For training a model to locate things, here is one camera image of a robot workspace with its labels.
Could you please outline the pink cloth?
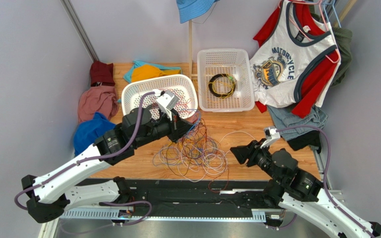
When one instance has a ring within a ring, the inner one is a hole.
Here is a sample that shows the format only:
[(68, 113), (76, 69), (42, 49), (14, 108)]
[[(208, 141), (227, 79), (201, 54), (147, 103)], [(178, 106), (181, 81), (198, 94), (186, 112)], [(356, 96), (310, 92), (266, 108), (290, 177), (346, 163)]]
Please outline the pink cloth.
[(96, 112), (111, 119), (119, 110), (118, 95), (114, 86), (94, 86), (85, 91), (78, 103), (78, 122), (93, 119)]

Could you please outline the light blue bucket hat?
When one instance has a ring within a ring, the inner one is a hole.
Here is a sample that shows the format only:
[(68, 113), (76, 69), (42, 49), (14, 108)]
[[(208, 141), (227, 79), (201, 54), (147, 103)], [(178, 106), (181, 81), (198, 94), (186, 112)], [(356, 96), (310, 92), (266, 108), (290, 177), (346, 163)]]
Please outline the light blue bucket hat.
[(180, 23), (198, 18), (207, 13), (217, 0), (176, 0)]

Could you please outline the pink clothes hanger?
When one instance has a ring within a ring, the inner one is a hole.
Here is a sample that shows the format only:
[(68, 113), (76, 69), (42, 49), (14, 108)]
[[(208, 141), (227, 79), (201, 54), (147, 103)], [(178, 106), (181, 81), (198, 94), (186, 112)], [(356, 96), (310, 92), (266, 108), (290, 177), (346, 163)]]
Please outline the pink clothes hanger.
[(331, 24), (324, 18), (322, 10), (319, 11), (320, 20), (315, 20), (308, 8), (309, 5), (318, 5), (321, 8), (321, 1), (282, 0), (279, 3), (280, 15), (284, 17), (287, 34), (290, 40), (300, 47), (309, 47), (316, 43), (329, 46), (330, 52), (324, 51), (322, 55), (332, 64), (339, 66), (341, 55)]

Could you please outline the wooden rack pole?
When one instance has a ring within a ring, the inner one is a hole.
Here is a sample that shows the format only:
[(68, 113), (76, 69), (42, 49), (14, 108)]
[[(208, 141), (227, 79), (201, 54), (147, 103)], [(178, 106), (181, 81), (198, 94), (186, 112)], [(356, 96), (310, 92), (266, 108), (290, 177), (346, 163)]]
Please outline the wooden rack pole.
[(332, 25), (334, 27), (341, 27), (341, 23), (357, 2), (357, 0), (335, 0), (332, 5), (332, 13), (335, 14), (335, 20)]

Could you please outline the maroon cloth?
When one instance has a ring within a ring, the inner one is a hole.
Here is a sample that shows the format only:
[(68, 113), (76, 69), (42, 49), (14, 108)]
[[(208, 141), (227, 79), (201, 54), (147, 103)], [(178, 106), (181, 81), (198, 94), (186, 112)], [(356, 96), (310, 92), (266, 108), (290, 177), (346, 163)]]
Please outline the maroon cloth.
[(113, 63), (106, 64), (100, 61), (93, 62), (90, 68), (90, 86), (115, 86), (113, 74)]

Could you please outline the aluminium slotted rail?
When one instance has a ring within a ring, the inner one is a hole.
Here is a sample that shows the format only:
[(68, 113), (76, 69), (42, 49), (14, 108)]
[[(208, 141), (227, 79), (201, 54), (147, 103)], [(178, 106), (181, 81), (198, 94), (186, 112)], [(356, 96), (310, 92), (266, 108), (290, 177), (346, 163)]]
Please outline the aluminium slotted rail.
[[(138, 220), (140, 215), (128, 217), (126, 207), (92, 207), (85, 206), (64, 212), (61, 219), (94, 219), (94, 220)], [(266, 214), (260, 209), (252, 209), (245, 217), (213, 217), (213, 216), (154, 216), (145, 218), (146, 221), (186, 221), (186, 222), (248, 222), (264, 223)]]

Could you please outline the blue cloth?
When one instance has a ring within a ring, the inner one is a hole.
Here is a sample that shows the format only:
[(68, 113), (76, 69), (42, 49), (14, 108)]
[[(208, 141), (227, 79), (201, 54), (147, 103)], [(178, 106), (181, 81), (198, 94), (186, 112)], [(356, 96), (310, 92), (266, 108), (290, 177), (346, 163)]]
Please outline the blue cloth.
[(102, 113), (95, 112), (91, 120), (81, 122), (73, 136), (74, 155), (78, 156), (89, 145), (116, 125), (110, 122)]

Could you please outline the dark green garment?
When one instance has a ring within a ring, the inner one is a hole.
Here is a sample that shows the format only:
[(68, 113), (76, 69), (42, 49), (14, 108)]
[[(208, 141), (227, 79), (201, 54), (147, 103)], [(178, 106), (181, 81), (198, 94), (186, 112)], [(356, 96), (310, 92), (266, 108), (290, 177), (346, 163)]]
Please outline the dark green garment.
[[(303, 25), (308, 25), (310, 27), (309, 35), (310, 38), (314, 38), (315, 36), (320, 36), (324, 34), (325, 32), (325, 25), (321, 19), (320, 16), (312, 13), (310, 16), (307, 15), (301, 15), (300, 22)], [(334, 38), (337, 43), (340, 56), (341, 56), (341, 62), (340, 66), (333, 78), (333, 81), (331, 83), (331, 86), (336, 86), (340, 84), (344, 77), (345, 73), (348, 70), (351, 61), (352, 61), (352, 53), (350, 49), (351, 40), (352, 40), (352, 31), (345, 29), (345, 28), (339, 28), (339, 27), (330, 27), (329, 29), (333, 30)], [(314, 87), (320, 80), (324, 79), (324, 77), (327, 75), (327, 70), (330, 69), (330, 61), (325, 59), (321, 63), (317, 65), (315, 69), (311, 71), (311, 73), (306, 78), (306, 82), (303, 85), (303, 90), (308, 90)]]

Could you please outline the metal corner rail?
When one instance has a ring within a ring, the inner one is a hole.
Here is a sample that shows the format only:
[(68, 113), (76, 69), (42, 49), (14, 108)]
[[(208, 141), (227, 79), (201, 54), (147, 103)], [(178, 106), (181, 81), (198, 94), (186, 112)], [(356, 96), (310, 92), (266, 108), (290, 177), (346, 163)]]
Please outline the metal corner rail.
[(85, 49), (87, 50), (89, 56), (91, 57), (91, 59), (93, 61), (99, 61), (99, 57), (97, 55), (97, 52), (95, 51), (92, 43), (91, 43), (91, 40), (88, 36), (88, 34), (86, 33), (86, 30), (83, 26), (83, 24), (81, 23), (81, 20), (72, 4), (72, 2), (70, 0), (60, 0), (61, 4), (63, 5), (68, 17), (70, 18), (74, 28), (76, 29), (78, 35), (79, 35), (79, 38), (81, 39), (82, 43), (84, 44), (85, 46)]

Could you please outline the teal cloth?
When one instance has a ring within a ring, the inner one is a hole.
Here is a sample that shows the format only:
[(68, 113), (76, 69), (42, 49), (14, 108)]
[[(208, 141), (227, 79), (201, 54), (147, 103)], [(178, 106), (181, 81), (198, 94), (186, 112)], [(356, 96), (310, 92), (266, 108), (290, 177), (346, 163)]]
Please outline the teal cloth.
[(181, 69), (180, 67), (169, 67), (169, 66), (164, 66), (161, 64), (147, 63), (147, 62), (140, 61), (140, 60), (134, 60), (132, 68), (123, 76), (123, 79), (128, 83), (132, 83), (131, 82), (131, 75), (132, 75), (133, 70), (140, 67), (140, 66), (146, 65), (146, 64), (155, 66), (155, 67), (162, 69), (162, 70), (165, 70), (165, 69)]

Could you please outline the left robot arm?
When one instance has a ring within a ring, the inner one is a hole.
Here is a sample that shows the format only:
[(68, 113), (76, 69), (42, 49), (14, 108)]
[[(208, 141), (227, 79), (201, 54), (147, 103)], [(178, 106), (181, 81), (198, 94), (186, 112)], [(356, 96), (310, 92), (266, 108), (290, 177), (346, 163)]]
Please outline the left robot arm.
[(135, 108), (123, 116), (122, 122), (95, 140), (81, 154), (48, 173), (22, 178), (22, 186), (28, 196), (26, 210), (38, 223), (46, 223), (60, 217), (65, 211), (91, 204), (120, 204), (124, 206), (130, 197), (125, 178), (115, 177), (99, 184), (81, 185), (91, 175), (134, 156), (141, 146), (167, 137), (177, 142), (186, 135), (193, 124), (179, 116), (160, 112), (153, 119), (150, 109)]

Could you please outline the grey denim garment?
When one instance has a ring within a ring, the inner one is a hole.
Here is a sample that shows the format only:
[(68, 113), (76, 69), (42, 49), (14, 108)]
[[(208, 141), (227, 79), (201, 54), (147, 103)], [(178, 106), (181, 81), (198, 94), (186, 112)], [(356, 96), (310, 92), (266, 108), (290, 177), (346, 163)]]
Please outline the grey denim garment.
[[(294, 106), (288, 106), (285, 108), (267, 106), (273, 124), (277, 129), (294, 127), (297, 125), (311, 125), (321, 129), (325, 127), (328, 120), (328, 115), (322, 111), (321, 108), (313, 106), (308, 115), (304, 118), (292, 114), (291, 111), (293, 108)], [(280, 135), (285, 141), (289, 141), (311, 131), (314, 131), (314, 129), (310, 127), (299, 127), (281, 132)]]

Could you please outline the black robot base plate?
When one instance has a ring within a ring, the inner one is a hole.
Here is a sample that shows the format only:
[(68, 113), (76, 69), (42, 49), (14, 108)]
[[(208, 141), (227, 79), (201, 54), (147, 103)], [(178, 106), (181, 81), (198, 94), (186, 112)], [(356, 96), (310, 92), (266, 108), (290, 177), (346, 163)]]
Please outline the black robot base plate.
[(210, 182), (202, 180), (193, 183), (188, 180), (127, 179), (130, 188), (126, 201), (147, 201), (152, 205), (135, 205), (135, 215), (148, 213), (154, 216), (213, 216), (245, 217), (252, 209), (265, 212), (266, 220), (291, 218), (292, 212), (271, 207), (263, 202), (262, 192), (266, 181)]

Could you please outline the rectangular white plastic basket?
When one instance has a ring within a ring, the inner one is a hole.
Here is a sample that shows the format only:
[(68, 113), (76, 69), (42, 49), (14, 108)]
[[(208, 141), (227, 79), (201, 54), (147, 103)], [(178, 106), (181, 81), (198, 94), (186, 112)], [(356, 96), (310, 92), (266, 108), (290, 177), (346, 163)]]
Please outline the rectangular white plastic basket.
[(254, 107), (248, 53), (208, 49), (197, 54), (199, 106), (206, 112), (244, 112)]

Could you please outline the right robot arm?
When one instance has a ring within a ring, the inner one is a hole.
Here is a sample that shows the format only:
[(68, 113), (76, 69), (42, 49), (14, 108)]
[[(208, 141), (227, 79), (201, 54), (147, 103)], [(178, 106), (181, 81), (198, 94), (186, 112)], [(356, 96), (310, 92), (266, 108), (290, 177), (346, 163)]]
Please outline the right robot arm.
[(347, 209), (324, 189), (323, 183), (300, 169), (298, 161), (284, 148), (269, 152), (261, 141), (253, 140), (246, 146), (232, 147), (230, 151), (240, 164), (258, 166), (270, 176), (262, 192), (262, 200), (271, 207), (293, 212), (331, 238), (377, 238), (381, 224), (366, 221)]

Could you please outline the black garment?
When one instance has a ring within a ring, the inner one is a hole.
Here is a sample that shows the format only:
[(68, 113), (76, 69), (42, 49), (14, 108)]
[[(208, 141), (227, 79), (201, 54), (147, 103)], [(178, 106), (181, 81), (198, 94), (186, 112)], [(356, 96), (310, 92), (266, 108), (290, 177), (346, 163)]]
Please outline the black garment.
[(294, 151), (309, 146), (319, 153), (322, 151), (320, 130), (320, 128), (312, 125), (296, 125), (278, 129), (277, 131)]

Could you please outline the orange cloth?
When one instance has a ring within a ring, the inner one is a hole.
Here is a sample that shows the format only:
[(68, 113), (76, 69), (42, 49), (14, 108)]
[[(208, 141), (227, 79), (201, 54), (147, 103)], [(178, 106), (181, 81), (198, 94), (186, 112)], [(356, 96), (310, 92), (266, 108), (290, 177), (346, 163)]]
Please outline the orange cloth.
[(138, 81), (162, 77), (162, 76), (180, 74), (181, 72), (182, 72), (181, 69), (162, 70), (155, 66), (146, 64), (133, 70), (131, 75), (131, 82), (138, 82)]

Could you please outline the rounded white plastic basket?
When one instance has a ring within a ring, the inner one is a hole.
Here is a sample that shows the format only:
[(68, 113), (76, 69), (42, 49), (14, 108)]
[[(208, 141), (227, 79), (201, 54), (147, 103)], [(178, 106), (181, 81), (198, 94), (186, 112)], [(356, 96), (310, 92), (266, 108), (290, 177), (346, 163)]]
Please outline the rounded white plastic basket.
[(185, 75), (175, 74), (133, 82), (127, 85), (123, 89), (121, 97), (123, 114), (129, 114), (132, 109), (137, 108), (141, 96), (154, 89), (171, 90), (179, 97), (180, 100), (174, 106), (174, 109), (181, 118), (188, 119), (196, 113), (198, 102), (193, 82)]

